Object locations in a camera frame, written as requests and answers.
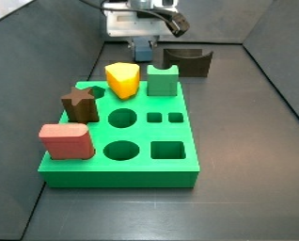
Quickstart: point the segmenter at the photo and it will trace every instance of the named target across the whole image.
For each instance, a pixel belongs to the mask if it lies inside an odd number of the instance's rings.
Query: small square hole
[[[184,159],[184,144],[182,141],[152,141],[152,159]]]
[[[161,113],[147,113],[147,122],[161,123]]]
[[[168,121],[171,123],[183,123],[183,113],[168,113]]]

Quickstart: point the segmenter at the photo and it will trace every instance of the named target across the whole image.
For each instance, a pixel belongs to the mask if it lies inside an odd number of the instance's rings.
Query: gray surface
[[[131,60],[121,46],[105,44],[92,79]],[[155,63],[178,47],[215,52],[208,78],[182,80],[195,188],[45,187],[25,240],[299,239],[299,120],[243,46],[161,44]]]
[[[244,42],[299,115],[299,0],[276,0]]]
[[[103,41],[76,0],[40,0],[0,22],[0,239],[19,239],[43,186],[37,133],[87,78]]]
[[[179,11],[191,24],[180,37],[163,37],[168,41],[243,43],[272,0],[180,0]],[[101,36],[105,32],[105,18],[100,17]]]
[[[24,7],[32,0],[0,0],[0,19]]]

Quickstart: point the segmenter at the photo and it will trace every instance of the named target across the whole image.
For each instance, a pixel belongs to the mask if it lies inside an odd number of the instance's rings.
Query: yellow block
[[[139,65],[116,63],[104,69],[108,86],[121,100],[128,99],[139,90]]]

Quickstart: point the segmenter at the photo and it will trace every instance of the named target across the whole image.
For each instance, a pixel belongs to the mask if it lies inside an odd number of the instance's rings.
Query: brown arch block
[[[72,92],[61,97],[61,102],[68,115],[68,122],[99,122],[96,111],[96,97],[92,88],[79,89],[72,87]]]
[[[207,77],[212,56],[203,56],[203,49],[164,49],[163,68],[178,65],[180,77]]]

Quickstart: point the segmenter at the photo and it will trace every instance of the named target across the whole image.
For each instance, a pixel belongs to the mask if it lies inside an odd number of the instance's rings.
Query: shape sorter board
[[[88,128],[96,149],[88,160],[52,160],[39,172],[49,187],[192,187],[200,172],[182,85],[178,96],[147,96],[140,81],[135,97],[121,101],[105,81],[77,82],[96,94],[99,122]],[[67,123],[64,112],[59,123]]]

